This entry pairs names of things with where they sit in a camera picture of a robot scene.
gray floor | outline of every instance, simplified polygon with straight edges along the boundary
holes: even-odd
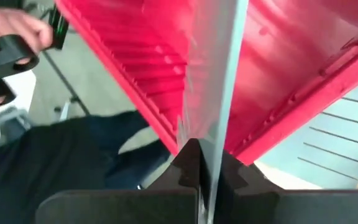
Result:
[[[37,2],[49,6],[52,1],[38,0]],[[48,53],[91,114],[111,116],[135,109],[80,36],[68,34],[62,51],[49,50]],[[37,77],[37,84],[30,117],[37,124],[56,122],[57,114],[53,110],[54,107],[63,106],[71,95],[43,55],[40,56],[40,63],[33,72]],[[84,116],[84,112],[78,105],[73,105],[69,117],[77,116]],[[144,129],[131,138],[121,151],[137,148],[156,139],[157,135],[151,128]],[[161,167],[145,184],[158,177],[165,167]]]

person's hand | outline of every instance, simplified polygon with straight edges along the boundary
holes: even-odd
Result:
[[[0,9],[0,37],[9,34],[20,35],[29,47],[38,54],[51,46],[53,29],[45,22],[17,9]],[[29,59],[18,63],[27,63]]]

red plastic sheet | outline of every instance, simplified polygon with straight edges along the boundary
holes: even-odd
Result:
[[[201,1],[56,1],[174,154]],[[250,164],[358,85],[358,1],[251,0],[244,25],[225,149]]]

black base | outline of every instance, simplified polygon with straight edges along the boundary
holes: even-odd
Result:
[[[39,207],[37,223],[195,224],[201,158],[198,140],[191,139],[148,189],[56,194]],[[283,190],[224,154],[214,223],[358,223],[358,191]]]

metal blade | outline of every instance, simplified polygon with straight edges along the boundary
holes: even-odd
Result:
[[[191,46],[178,142],[200,140],[206,205],[206,220],[200,223],[212,223],[248,0],[199,0],[192,6],[196,15],[188,36]]]

